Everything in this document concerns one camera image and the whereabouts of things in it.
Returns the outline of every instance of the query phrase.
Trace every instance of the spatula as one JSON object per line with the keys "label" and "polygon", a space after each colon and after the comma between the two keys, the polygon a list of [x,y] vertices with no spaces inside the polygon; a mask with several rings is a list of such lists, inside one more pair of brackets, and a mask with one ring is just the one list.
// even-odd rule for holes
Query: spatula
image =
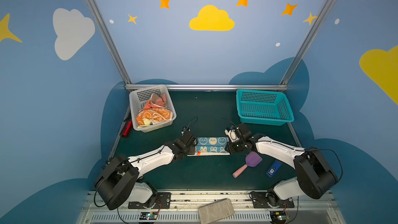
{"label": "spatula", "polygon": [[257,154],[257,152],[250,152],[249,155],[246,156],[246,164],[235,171],[232,176],[235,178],[238,177],[248,166],[254,167],[262,160],[263,159]]}

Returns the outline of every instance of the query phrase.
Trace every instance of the pink spatula handle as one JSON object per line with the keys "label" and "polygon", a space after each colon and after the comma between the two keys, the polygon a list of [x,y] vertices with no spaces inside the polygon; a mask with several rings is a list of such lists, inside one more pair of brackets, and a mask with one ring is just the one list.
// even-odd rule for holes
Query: pink spatula handle
{"label": "pink spatula handle", "polygon": [[235,171],[232,174],[232,176],[235,177],[235,178],[238,177],[247,167],[248,167],[247,165],[244,165],[244,166],[240,167],[237,171]]}

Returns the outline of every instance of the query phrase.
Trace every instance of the blue patterned towel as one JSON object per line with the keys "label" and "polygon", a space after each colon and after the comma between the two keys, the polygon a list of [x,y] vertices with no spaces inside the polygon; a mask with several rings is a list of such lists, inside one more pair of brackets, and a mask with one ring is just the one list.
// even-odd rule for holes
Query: blue patterned towel
{"label": "blue patterned towel", "polygon": [[197,138],[198,144],[195,147],[195,155],[200,151],[200,156],[209,155],[229,155],[229,152],[225,151],[226,144],[228,142],[228,137],[218,137],[218,138]]}

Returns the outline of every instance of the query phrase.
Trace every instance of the yellow star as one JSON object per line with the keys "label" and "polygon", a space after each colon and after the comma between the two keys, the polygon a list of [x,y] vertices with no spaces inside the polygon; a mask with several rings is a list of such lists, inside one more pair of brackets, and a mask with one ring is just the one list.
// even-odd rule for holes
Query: yellow star
{"label": "yellow star", "polygon": [[137,23],[135,22],[135,19],[136,19],[137,17],[132,17],[132,16],[130,16],[130,14],[129,14],[129,17],[130,17],[130,19],[129,19],[127,22],[134,22],[135,24],[137,24]]}
{"label": "yellow star", "polygon": [[170,0],[160,0],[160,7],[161,7],[161,8],[165,7],[165,8],[167,8],[167,9],[170,9],[170,8],[169,8],[169,1],[170,1]]}
{"label": "yellow star", "polygon": [[310,12],[310,17],[308,17],[306,20],[304,20],[303,22],[309,22],[310,25],[312,23],[312,20],[314,20],[317,16],[312,16],[312,13]]}
{"label": "yellow star", "polygon": [[286,10],[282,13],[282,15],[284,15],[284,14],[292,15],[293,10],[296,8],[296,6],[297,6],[297,5],[290,5],[290,4],[287,4],[287,5],[286,5]]}
{"label": "yellow star", "polygon": [[238,4],[236,5],[236,6],[239,6],[239,5],[244,5],[244,6],[248,6],[248,0],[239,0],[239,2],[238,2]]}
{"label": "yellow star", "polygon": [[19,38],[17,38],[13,33],[10,32],[8,29],[8,21],[10,20],[10,14],[7,14],[1,21],[0,21],[0,42],[3,39],[10,38],[17,42],[22,42]]}

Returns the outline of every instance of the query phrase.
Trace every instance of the red cylindrical object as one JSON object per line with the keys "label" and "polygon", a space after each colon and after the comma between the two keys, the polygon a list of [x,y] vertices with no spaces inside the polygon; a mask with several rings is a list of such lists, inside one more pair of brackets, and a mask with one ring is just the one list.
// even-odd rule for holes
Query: red cylindrical object
{"label": "red cylindrical object", "polygon": [[120,132],[120,137],[122,138],[128,137],[131,130],[132,130],[132,120],[128,120],[126,121],[126,124],[122,129],[122,132]]}

